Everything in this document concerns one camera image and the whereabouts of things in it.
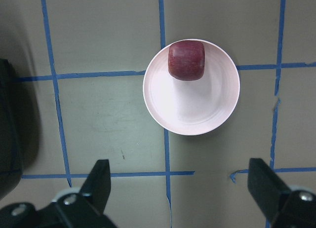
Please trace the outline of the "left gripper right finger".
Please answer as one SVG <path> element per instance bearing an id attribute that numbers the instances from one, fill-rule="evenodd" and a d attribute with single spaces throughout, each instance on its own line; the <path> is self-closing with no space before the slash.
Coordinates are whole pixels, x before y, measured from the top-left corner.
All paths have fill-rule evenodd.
<path id="1" fill-rule="evenodd" d="M 269 223 L 273 223 L 291 189 L 261 158 L 249 160 L 247 187 Z"/>

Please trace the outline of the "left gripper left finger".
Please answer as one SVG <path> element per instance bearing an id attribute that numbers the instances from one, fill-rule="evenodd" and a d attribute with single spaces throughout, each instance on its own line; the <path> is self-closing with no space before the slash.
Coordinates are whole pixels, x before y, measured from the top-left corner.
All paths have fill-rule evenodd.
<path id="1" fill-rule="evenodd" d="M 103 213 L 110 196 L 110 164 L 108 159 L 97 160 L 79 194 L 99 212 Z"/>

